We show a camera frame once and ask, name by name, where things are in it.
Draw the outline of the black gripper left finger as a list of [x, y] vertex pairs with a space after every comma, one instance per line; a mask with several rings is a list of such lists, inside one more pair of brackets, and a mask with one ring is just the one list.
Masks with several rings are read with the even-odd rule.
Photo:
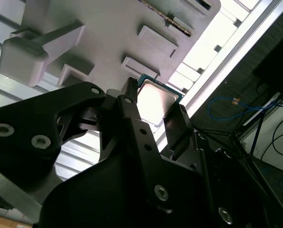
[[138, 82], [129, 78], [119, 95], [82, 82], [0, 108], [0, 200], [22, 212], [41, 212], [60, 184], [53, 166], [66, 142], [100, 132], [100, 161], [123, 155], [141, 179], [145, 198], [171, 212], [162, 158], [137, 109]]

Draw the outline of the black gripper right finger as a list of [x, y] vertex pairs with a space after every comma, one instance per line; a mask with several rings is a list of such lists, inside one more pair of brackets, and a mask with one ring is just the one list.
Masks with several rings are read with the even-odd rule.
[[213, 151], [206, 136], [194, 128], [181, 104], [174, 104], [164, 118], [171, 160], [197, 173], [188, 179], [192, 219], [202, 228], [267, 228], [265, 193], [249, 168], [247, 158], [226, 149]]

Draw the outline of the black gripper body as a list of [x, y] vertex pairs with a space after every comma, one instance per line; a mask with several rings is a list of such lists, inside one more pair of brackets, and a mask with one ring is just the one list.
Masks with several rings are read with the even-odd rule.
[[106, 159], [58, 185], [40, 213], [42, 228], [214, 228], [198, 173], [163, 159], [172, 213], [150, 204], [123, 155]]

